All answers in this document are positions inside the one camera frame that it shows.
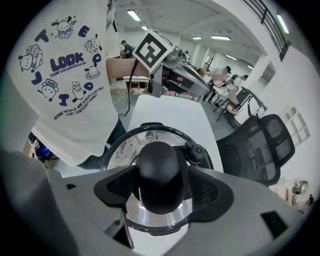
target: ceiling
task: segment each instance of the ceiling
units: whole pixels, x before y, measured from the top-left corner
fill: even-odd
[[[127,10],[135,10],[141,21],[134,21]],[[263,54],[249,29],[212,0],[117,0],[115,19],[126,30],[141,30],[141,26],[147,26],[176,34],[252,66]],[[228,36],[231,40],[214,40],[210,37],[213,35]],[[193,40],[196,36],[203,39]],[[273,73],[271,69],[266,70],[263,78],[268,81]]]

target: railing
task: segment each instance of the railing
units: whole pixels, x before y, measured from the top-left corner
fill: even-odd
[[[275,17],[262,0],[243,0],[259,17],[260,23],[268,30],[271,39],[280,54],[281,60],[287,52],[288,44],[278,26]]]

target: fluorescent light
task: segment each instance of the fluorescent light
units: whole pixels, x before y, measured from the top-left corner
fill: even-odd
[[[230,55],[226,55],[228,58],[230,58],[230,59],[232,59],[232,60],[234,60],[234,61],[236,61],[237,59],[236,58],[234,58],[234,57],[232,57],[232,56],[230,56]]]
[[[221,36],[221,35],[212,35],[211,36],[212,39],[218,39],[218,40],[226,40],[226,41],[230,41],[230,37],[228,36]]]
[[[287,28],[287,25],[286,25],[284,19],[283,19],[280,15],[277,15],[276,17],[278,18],[278,21],[280,22],[280,24],[281,24],[281,26],[282,26],[282,28],[283,28],[283,31],[284,31],[286,34],[289,34],[289,30],[288,30],[288,28]]]
[[[139,18],[139,16],[136,14],[136,12],[134,10],[127,10],[126,11],[136,22],[140,22],[141,19]]]

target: cartoon dog print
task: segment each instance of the cartoon dog print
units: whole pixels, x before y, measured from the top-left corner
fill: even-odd
[[[58,84],[55,81],[47,79],[45,82],[42,83],[42,89],[38,90],[38,92],[43,94],[44,97],[48,98],[51,102],[52,98],[56,95],[56,92],[59,91],[57,85]]]
[[[35,72],[36,68],[42,65],[42,50],[39,48],[39,45],[34,44],[32,46],[27,47],[26,55],[19,56],[18,60],[20,60],[21,71],[31,69],[31,72]]]
[[[72,82],[72,89],[72,92],[75,96],[75,98],[72,100],[73,103],[75,103],[77,100],[82,100],[84,95],[87,93],[85,90],[82,89],[78,81]]]
[[[90,66],[89,68],[86,68],[84,71],[86,71],[85,78],[86,79],[94,79],[100,76],[100,71],[97,69],[97,63],[95,62],[93,66]]]
[[[87,52],[93,54],[93,53],[97,53],[98,49],[100,49],[100,51],[102,50],[100,41],[97,37],[98,37],[98,34],[95,34],[95,38],[88,40],[88,42],[84,44],[84,47],[86,48]]]
[[[72,35],[73,27],[69,23],[71,19],[72,19],[71,16],[69,16],[67,20],[62,20],[60,22],[55,21],[51,24],[52,26],[57,25],[56,28],[58,30],[58,37],[60,39],[68,39]]]

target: gray floor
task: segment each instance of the gray floor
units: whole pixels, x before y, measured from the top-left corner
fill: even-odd
[[[115,103],[117,102],[123,95],[121,94],[114,94],[112,95],[112,101]],[[132,116],[132,113],[134,111],[135,105],[137,103],[138,96],[132,95],[130,100],[130,111],[127,114],[126,117],[122,117],[121,121],[125,128],[125,130],[128,130],[128,126],[130,123],[130,119]],[[122,100],[120,100],[115,105],[115,109],[118,112],[118,114],[126,113],[128,110],[128,96],[126,95]],[[210,106],[208,103],[205,105],[202,105],[203,109],[206,113],[206,116],[210,122],[214,137],[216,140],[220,140],[229,134],[231,134],[234,129],[227,123],[227,120],[224,116],[220,118],[220,120],[217,122],[217,119],[220,115],[218,111],[212,112],[215,107]],[[62,160],[56,160],[54,161],[52,168],[59,171],[62,175],[62,177],[70,177],[70,176],[78,176],[78,175],[85,175],[92,172],[99,172],[100,170],[85,170],[80,167],[70,167]]]

